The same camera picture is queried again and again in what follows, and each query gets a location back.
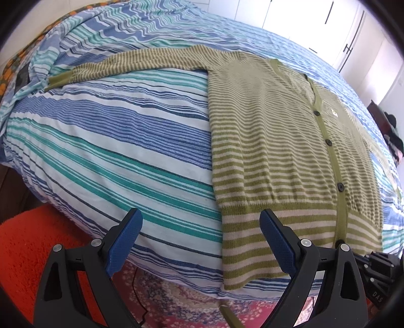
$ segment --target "green striped sweater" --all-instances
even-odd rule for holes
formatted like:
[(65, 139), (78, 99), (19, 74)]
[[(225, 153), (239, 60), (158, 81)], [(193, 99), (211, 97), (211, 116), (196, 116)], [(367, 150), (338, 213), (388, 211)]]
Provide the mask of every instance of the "green striped sweater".
[(46, 90), (164, 67), (208, 72), (226, 289), (283, 275), (259, 228), (265, 208), (318, 246), (343, 239), (362, 254), (381, 248), (370, 151), (394, 185), (386, 159), (336, 95), (278, 60), (202, 45), (135, 50), (50, 77)]

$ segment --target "blue striped fabric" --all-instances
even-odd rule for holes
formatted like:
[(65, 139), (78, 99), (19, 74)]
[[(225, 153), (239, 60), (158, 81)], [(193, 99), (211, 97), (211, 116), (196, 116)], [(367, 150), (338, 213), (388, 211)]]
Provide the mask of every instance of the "blue striped fabric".
[[(398, 175), (384, 140), (355, 92), (314, 54), (262, 29), (208, 14), (183, 0), (139, 0), (80, 12), (53, 28), (30, 54), (31, 82), (0, 107), (0, 160), (43, 201), (94, 237), (136, 207), (143, 228), (129, 259), (202, 293), (279, 299), (287, 278), (223, 290), (221, 216), (203, 71), (158, 69), (77, 83), (47, 93), (47, 77), (122, 51), (205, 44), (278, 58), (336, 93)], [(384, 251), (404, 244), (403, 203), (372, 155), (383, 203)], [(320, 286), (321, 274), (313, 284)]]

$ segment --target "red fuzzy fabric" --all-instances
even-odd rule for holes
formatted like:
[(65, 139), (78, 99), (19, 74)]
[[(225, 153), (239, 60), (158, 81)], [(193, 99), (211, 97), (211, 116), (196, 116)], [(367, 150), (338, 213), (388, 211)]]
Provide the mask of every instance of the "red fuzzy fabric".
[[(38, 285), (52, 247), (81, 247), (90, 240), (49, 204), (0, 225), (0, 284), (28, 321), (33, 322)], [(79, 272), (79, 280), (93, 320), (105, 325), (84, 272)]]

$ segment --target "bed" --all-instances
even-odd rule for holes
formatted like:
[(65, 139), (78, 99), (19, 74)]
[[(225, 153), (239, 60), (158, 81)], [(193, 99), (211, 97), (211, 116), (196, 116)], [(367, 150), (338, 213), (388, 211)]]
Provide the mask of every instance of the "bed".
[[(38, 199), (52, 203), (94, 237), (105, 235), (131, 207), (139, 208), (144, 224), (129, 260), (164, 280), (217, 298), (279, 299), (287, 277), (223, 288), (206, 72), (137, 71), (43, 91), (48, 76), (88, 61), (195, 44), (277, 58), (339, 96), (388, 159), (393, 185), (372, 156), (383, 207), (383, 251), (401, 254), (398, 175), (356, 93), (301, 46), (184, 0), (113, 1), (82, 8), (10, 61), (0, 82), (0, 162), (14, 168)], [(28, 64), (30, 81), (15, 92), (17, 73)], [(321, 275), (312, 292), (320, 285)]]

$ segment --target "cable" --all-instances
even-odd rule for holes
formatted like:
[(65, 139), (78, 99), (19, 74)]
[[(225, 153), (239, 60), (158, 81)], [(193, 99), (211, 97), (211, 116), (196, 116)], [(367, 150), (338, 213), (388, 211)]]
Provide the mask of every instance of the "cable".
[(133, 286), (134, 285), (134, 283), (135, 283), (135, 277), (136, 277), (136, 273), (137, 273), (137, 267), (136, 267), (136, 269), (135, 269), (135, 273), (134, 273), (134, 275), (133, 275), (133, 280), (132, 280), (132, 289), (133, 289), (133, 292), (135, 293), (135, 297), (136, 297), (136, 299), (137, 299), (137, 301), (138, 301), (138, 303), (140, 304), (140, 306), (143, 308), (143, 310), (145, 310), (145, 312), (144, 312), (144, 314), (142, 315), (142, 321), (139, 323), (139, 325), (143, 325), (145, 322), (146, 322), (146, 314), (148, 314), (149, 313), (149, 310), (148, 309), (146, 309), (144, 306), (143, 306), (143, 304), (142, 303), (140, 303), (140, 300), (139, 300), (139, 297), (137, 296), (137, 293), (136, 293), (136, 291), (135, 291), (135, 287)]

